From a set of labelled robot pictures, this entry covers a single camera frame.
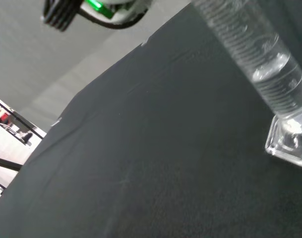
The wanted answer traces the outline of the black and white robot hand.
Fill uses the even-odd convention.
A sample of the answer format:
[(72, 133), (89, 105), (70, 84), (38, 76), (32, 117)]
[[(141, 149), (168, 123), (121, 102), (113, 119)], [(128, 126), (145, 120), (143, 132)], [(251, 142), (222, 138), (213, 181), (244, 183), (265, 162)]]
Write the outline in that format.
[(104, 28), (121, 30), (138, 23), (152, 3), (152, 0), (46, 0), (42, 22), (64, 32), (80, 15)]

